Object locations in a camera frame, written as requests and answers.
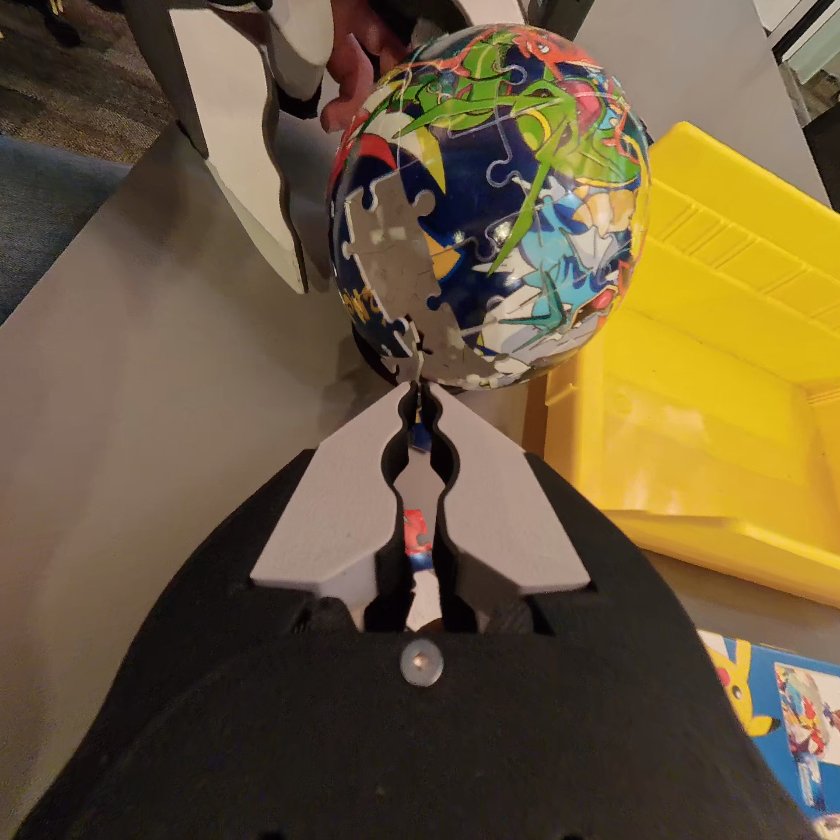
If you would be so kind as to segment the person's leg in jeans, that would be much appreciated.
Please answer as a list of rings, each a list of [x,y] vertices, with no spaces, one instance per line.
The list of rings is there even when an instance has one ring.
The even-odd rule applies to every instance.
[[[1,322],[130,170],[128,164],[1,136]]]

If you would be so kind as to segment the person's left hand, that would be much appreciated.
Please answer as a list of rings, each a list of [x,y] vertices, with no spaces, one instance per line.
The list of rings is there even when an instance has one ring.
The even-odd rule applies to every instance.
[[[333,46],[326,70],[339,87],[338,95],[321,110],[325,133],[343,132],[375,84],[372,59],[382,72],[406,57],[404,40],[367,1],[331,1]]]

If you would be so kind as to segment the red jigsaw puzzle piece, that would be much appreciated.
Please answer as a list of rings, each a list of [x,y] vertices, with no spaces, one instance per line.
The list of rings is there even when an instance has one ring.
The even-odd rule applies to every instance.
[[[403,511],[403,533],[406,555],[418,562],[426,562],[432,556],[432,538],[424,514],[419,509]]]

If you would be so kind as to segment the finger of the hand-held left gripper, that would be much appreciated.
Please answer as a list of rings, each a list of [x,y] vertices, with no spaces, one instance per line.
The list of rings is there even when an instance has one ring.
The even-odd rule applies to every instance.
[[[527,13],[521,1],[453,1],[465,25],[525,25]]]
[[[283,91],[272,2],[126,1],[140,53],[247,236],[290,289],[308,292],[277,159]]]

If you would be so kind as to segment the yellow plastic bin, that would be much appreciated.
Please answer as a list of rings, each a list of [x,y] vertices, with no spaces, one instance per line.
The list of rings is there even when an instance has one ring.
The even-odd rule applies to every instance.
[[[688,122],[643,256],[549,374],[546,462],[639,547],[838,607],[839,216]]]

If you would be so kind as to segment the colourful cartoon puzzle ball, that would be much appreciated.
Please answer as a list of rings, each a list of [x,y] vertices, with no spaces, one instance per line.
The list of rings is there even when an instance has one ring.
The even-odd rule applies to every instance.
[[[527,382],[591,342],[648,226],[648,137],[579,46],[525,24],[416,47],[344,131],[327,191],[332,278],[392,385]],[[397,382],[381,344],[413,359]]]

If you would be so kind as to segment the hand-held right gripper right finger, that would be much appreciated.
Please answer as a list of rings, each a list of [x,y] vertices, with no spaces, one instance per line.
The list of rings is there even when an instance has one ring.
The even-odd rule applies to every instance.
[[[421,391],[444,483],[433,542],[444,629],[480,630],[510,602],[580,592],[592,578],[527,453],[440,385]]]

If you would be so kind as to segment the blue puzzle box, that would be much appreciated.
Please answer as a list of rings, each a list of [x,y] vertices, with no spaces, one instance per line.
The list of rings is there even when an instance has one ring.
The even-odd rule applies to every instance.
[[[699,631],[745,732],[820,838],[839,838],[839,666]]]

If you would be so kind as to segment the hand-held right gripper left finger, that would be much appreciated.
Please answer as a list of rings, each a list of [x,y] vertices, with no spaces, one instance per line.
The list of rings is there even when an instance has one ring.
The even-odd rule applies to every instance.
[[[338,599],[364,627],[385,590],[377,554],[397,538],[404,555],[393,483],[416,402],[415,384],[398,385],[321,441],[250,573],[255,585]]]

